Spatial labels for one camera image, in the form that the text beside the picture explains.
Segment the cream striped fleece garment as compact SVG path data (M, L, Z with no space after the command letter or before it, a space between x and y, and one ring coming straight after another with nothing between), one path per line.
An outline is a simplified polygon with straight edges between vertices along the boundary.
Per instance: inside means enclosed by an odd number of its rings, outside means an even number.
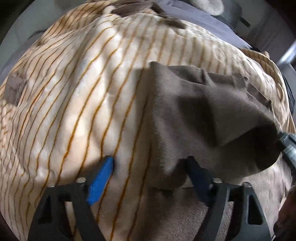
M46 188L72 183L105 156L115 168L90 209L106 240L195 238L208 209L189 177L177 189L150 182L152 62L240 74L271 101L278 132L295 133L283 76L265 54L152 1L82 4L51 25L1 85L1 215L18 240L28 240ZM292 186L281 155L259 173L221 180L252 185L272 238Z

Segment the white round pleated cushion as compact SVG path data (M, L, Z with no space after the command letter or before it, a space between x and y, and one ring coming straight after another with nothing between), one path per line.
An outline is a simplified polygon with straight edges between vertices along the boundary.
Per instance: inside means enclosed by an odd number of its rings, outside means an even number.
M194 7L213 16L219 16L224 12L222 0L189 0L189 2Z

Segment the grey-brown fleece garment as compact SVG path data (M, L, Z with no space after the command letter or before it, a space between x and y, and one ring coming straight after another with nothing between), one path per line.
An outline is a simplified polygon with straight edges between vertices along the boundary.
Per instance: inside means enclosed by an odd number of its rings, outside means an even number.
M156 188L189 186L181 160L226 181L259 173L278 159L279 124L267 99L240 74L150 64L152 176Z

